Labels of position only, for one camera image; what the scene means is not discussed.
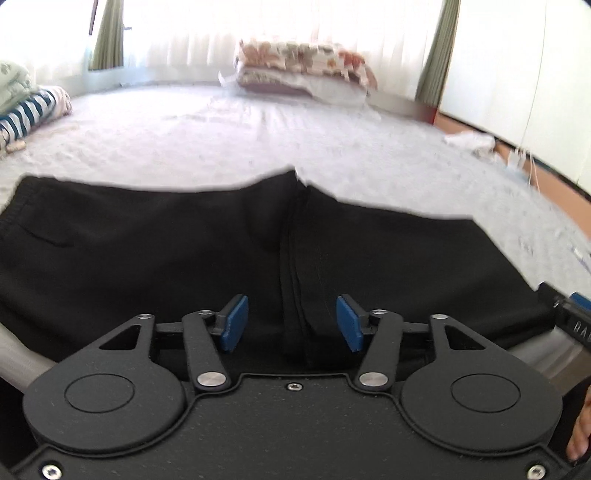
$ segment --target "pillow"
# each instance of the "pillow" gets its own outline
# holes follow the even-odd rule
[[[37,90],[25,67],[11,61],[0,61],[0,115]]]
[[[362,87],[377,88],[378,82],[365,59],[338,45],[310,45],[295,42],[240,42],[236,56],[242,67],[267,67],[316,76],[339,76]]]
[[[236,82],[245,90],[256,93],[312,95],[331,105],[363,106],[367,91],[340,77],[318,77],[275,69],[247,69],[238,71]]]

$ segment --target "finger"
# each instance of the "finger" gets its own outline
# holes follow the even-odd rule
[[[569,440],[569,444],[566,446],[566,456],[571,462],[579,460],[579,454],[574,447],[574,440],[572,438]]]
[[[584,407],[577,419],[583,435],[587,438],[591,436],[591,407]]]
[[[578,457],[582,457],[587,449],[589,448],[589,437],[585,436],[581,429],[579,419],[574,424],[572,441],[574,449],[578,454]]]

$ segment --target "blue gripper pad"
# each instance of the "blue gripper pad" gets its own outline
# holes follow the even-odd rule
[[[570,296],[570,299],[575,302],[579,307],[591,311],[591,300],[587,297],[583,297],[579,292],[575,292]]]
[[[226,328],[220,337],[220,346],[225,352],[233,352],[242,337],[248,321],[248,297],[244,295],[226,319]]]
[[[363,333],[359,326],[359,317],[353,309],[347,304],[343,297],[336,299],[336,323],[349,349],[352,352],[359,352],[363,349]]]

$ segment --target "green blanket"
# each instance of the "green blanket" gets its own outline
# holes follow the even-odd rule
[[[37,90],[25,67],[0,60],[0,115],[4,115]]]

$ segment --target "floral blanket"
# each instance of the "floral blanket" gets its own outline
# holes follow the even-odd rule
[[[337,45],[241,41],[236,60],[239,70],[241,67],[267,67],[319,76],[340,76],[365,88],[378,87],[365,59]]]

